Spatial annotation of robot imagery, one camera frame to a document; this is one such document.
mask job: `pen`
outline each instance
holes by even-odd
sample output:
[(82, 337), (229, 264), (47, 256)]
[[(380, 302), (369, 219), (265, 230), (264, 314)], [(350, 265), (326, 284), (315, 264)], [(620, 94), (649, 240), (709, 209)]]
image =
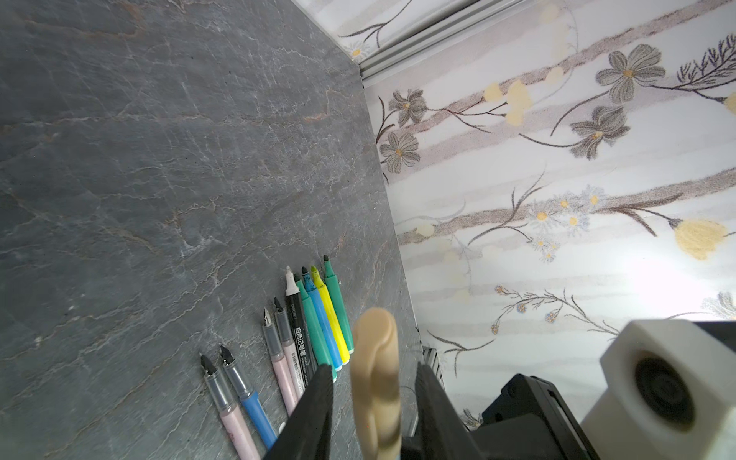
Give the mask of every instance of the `pen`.
[(327, 349), (327, 341), (325, 335), (322, 333), (322, 327), (319, 325), (317, 319), (317, 312), (314, 310), (314, 304), (312, 303), (311, 297), (307, 294), (304, 289), (304, 283), (302, 282), (299, 275), (294, 273), (294, 281), (299, 289), (299, 296), (302, 298), (302, 306), (304, 307), (304, 319), (307, 320), (307, 330), (312, 342), (312, 351), (314, 351), (314, 359), (318, 364), (327, 364), (332, 369), (332, 381), (337, 380), (337, 372), (332, 364), (332, 358), (330, 352)]
[(267, 309), (263, 310), (263, 334), (266, 336), (266, 346), (269, 348), (271, 364), (273, 364), (276, 380), (281, 389), (281, 397), (283, 398), (283, 404), (286, 406), (286, 413), (291, 415), (294, 408), (297, 407), (299, 398), (297, 397), (297, 390), (294, 389), (294, 383), (291, 381), (289, 363), (286, 362), (286, 355), (283, 354), (278, 332), (276, 332), (271, 314)]
[(345, 311), (345, 302), (342, 299), (342, 292), (340, 292), (340, 282), (332, 270), (332, 262), (328, 256), (324, 256), (325, 259), (325, 284), (327, 290), (330, 292), (330, 298), (332, 299), (332, 305), (335, 308), (335, 314), (337, 320), (340, 322), (340, 328), (342, 329), (342, 335), (345, 338), (345, 344), (347, 345), (347, 352), (353, 353), (355, 345), (353, 345), (353, 332), (350, 330), (350, 322), (347, 320), (347, 312)]
[(289, 325), (289, 317), (286, 316), (286, 310), (283, 309), (276, 297), (274, 297), (274, 305), (276, 305), (276, 326), (281, 338), (281, 347), (289, 361), (291, 381), (294, 383), (294, 389), (297, 390), (297, 400), (299, 400), (304, 394), (304, 379), (302, 378), (302, 369), (299, 367), (299, 354), (297, 354), (294, 339), (291, 337), (291, 326)]
[(263, 410), (263, 406), (258, 399), (258, 392), (253, 389), (250, 382), (245, 378), (244, 373), (236, 365), (233, 354), (222, 345), (220, 345), (220, 358), (225, 368), (225, 374), (227, 374), (227, 378), (233, 385), (236, 395), (238, 395), (240, 402), (245, 407), (248, 417), (253, 421), (253, 425), (258, 430), (258, 434), (261, 435), (266, 448), (270, 449), (274, 442), (276, 442), (276, 432), (271, 426), (268, 417), (266, 417), (266, 412)]
[(322, 298), (319, 296), (319, 291), (317, 291), (317, 287), (312, 282), (312, 279), (309, 277), (309, 273), (307, 273), (307, 268), (304, 266), (302, 267), (302, 278), (304, 278), (304, 288), (307, 290), (309, 298), (312, 299), (314, 310), (317, 312), (319, 327), (325, 335), (325, 341), (327, 342), (327, 349), (330, 351), (332, 365), (335, 367), (335, 370), (340, 370), (342, 369), (342, 358), (340, 357), (340, 352), (337, 350), (337, 342), (335, 342), (335, 336), (332, 334), (330, 320), (327, 318), (325, 306), (322, 304)]
[(207, 356), (202, 355), (199, 360), (205, 371), (207, 388), (210, 390), (215, 407), (220, 413), (220, 419), (225, 426), (225, 430), (227, 430), (227, 435), (233, 441), (235, 450), (238, 452), (238, 457), (241, 460), (259, 460), (261, 456), (258, 455), (258, 449), (255, 448), (255, 443), (245, 424), (243, 414), (240, 412), (233, 393), (230, 392), (230, 388), (225, 383), (222, 374), (218, 372), (212, 361), (207, 359)]
[(294, 282), (294, 274), (291, 273), (289, 267), (286, 267), (286, 310), (289, 312), (289, 322), (291, 323), (291, 330), (294, 332), (294, 342), (297, 344), (299, 364), (304, 379), (304, 388), (306, 389), (316, 371), (316, 361), (312, 355), (312, 343), (309, 338), (311, 332), (304, 317), (302, 295), (299, 293), (299, 288)]
[(343, 364), (347, 364), (350, 361), (350, 354), (347, 352), (345, 338), (342, 336), (342, 329), (340, 329), (340, 323), (337, 321), (337, 315), (335, 315), (335, 308), (332, 306), (330, 293), (327, 290), (327, 286), (322, 282), (322, 278), (319, 277), (317, 267), (314, 265), (311, 267), (311, 274), (312, 281), (317, 287), (317, 292), (319, 292), (319, 298), (322, 299), (322, 306), (325, 307), (325, 313), (330, 322), (330, 329), (332, 329), (332, 334), (335, 337), (337, 350), (340, 352), (340, 359), (342, 359)]

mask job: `floral wallpaper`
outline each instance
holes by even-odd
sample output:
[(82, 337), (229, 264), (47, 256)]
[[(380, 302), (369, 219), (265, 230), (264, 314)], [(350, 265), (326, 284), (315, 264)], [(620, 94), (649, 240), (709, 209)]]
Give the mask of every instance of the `floral wallpaper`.
[(294, 0), (360, 63), (477, 0)]
[(366, 88), (417, 324), (469, 428), (517, 372), (581, 420), (631, 319), (736, 319), (733, 18), (529, 0)]

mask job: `black circular hole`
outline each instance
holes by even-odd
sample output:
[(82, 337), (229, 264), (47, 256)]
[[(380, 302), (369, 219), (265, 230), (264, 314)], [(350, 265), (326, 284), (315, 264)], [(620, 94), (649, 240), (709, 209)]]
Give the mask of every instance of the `black circular hole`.
[(677, 371), (662, 358), (644, 358), (634, 374), (647, 406), (668, 422), (692, 425), (695, 404)]

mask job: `gray marble surface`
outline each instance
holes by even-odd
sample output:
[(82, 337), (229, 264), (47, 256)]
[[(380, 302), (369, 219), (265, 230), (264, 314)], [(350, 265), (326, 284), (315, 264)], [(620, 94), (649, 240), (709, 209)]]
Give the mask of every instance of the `gray marble surface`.
[[(323, 253), (414, 386), (358, 69), (290, 0), (8, 0), (0, 30), (0, 457), (234, 459), (198, 355), (230, 347), (278, 426), (262, 310)], [(360, 457), (347, 370), (332, 440)]]

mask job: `blue pen barrel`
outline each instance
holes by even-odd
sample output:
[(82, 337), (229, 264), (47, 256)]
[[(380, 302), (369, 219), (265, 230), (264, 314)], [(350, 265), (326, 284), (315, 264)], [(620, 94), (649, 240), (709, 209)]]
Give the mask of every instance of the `blue pen barrel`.
[(327, 342), (327, 349), (330, 351), (332, 365), (335, 367), (335, 370), (340, 370), (342, 368), (342, 358), (340, 358), (340, 352), (337, 349), (337, 342), (335, 342), (335, 336), (332, 334), (330, 320), (327, 318), (325, 305), (322, 303), (319, 291), (313, 289), (312, 291), (307, 291), (307, 294), (309, 294), (309, 297), (312, 299), (314, 309), (317, 312), (317, 319), (319, 320), (319, 326), (322, 328), (322, 333), (325, 335), (325, 342)]
[(258, 399), (258, 392), (253, 392), (250, 397), (242, 401), (243, 407), (245, 407), (248, 417), (253, 421), (255, 429), (258, 430), (258, 434), (261, 435), (263, 443), (266, 448), (270, 449), (276, 442), (276, 432), (271, 426), (271, 422), (266, 417), (266, 412), (263, 410), (260, 400)]

